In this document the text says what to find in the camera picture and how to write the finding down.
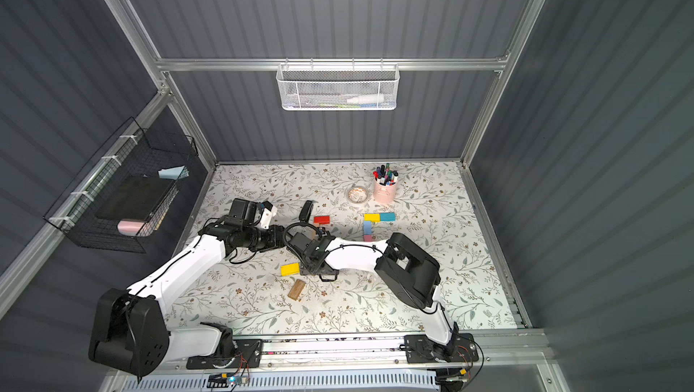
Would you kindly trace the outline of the yellow block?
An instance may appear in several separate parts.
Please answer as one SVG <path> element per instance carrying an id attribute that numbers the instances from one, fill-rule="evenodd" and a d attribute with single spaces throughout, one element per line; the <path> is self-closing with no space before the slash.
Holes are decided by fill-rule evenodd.
<path id="1" fill-rule="evenodd" d="M 282 276 L 294 276 L 295 274 L 300 274 L 300 272 L 300 263 L 292 263 L 288 265 L 282 265 L 282 267 L 280 267 L 280 274 Z"/>
<path id="2" fill-rule="evenodd" d="M 370 222 L 380 222 L 381 221 L 381 214 L 380 213 L 367 213 L 363 215 L 363 219 L 365 221 L 370 221 Z"/>

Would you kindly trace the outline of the wooden block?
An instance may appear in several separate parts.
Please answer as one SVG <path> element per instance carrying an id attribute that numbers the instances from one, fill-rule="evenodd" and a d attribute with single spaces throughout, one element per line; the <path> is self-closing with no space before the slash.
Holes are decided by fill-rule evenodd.
<path id="1" fill-rule="evenodd" d="M 301 279 L 294 281 L 287 297 L 293 301 L 299 301 L 306 284 L 307 283 Z"/>

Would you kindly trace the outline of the teal block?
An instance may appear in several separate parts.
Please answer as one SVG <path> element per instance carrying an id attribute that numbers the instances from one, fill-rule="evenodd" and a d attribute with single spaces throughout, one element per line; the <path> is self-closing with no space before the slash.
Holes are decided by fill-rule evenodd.
<path id="1" fill-rule="evenodd" d="M 383 212 L 380 214 L 380 221 L 382 222 L 393 222 L 396 220 L 395 212 Z"/>

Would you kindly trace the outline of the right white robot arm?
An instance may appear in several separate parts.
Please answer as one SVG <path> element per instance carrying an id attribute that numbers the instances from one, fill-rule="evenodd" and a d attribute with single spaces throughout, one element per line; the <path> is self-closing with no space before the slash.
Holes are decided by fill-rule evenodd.
<path id="1" fill-rule="evenodd" d="M 430 359 L 450 361 L 458 328 L 444 307 L 440 265 L 433 256 L 402 233 L 386 240 L 357 242 L 316 229 L 314 238 L 301 232 L 284 233 L 284 243 L 302 271 L 334 282 L 343 270 L 375 274 L 401 303 L 419 311 Z"/>

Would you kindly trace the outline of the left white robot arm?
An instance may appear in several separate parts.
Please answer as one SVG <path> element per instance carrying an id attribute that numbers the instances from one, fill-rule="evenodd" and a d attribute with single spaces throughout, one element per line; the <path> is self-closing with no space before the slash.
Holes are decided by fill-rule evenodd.
<path id="1" fill-rule="evenodd" d="M 97 304 L 89 359 L 138 379 L 179 359 L 229 366 L 238 354 L 231 328 L 208 321 L 174 330 L 166 316 L 200 276 L 234 261 L 240 248 L 257 254 L 282 247 L 284 229 L 272 222 L 277 212 L 269 201 L 233 200 L 226 215 L 207 221 L 193 242 L 155 272 L 126 290 L 108 290 Z"/>

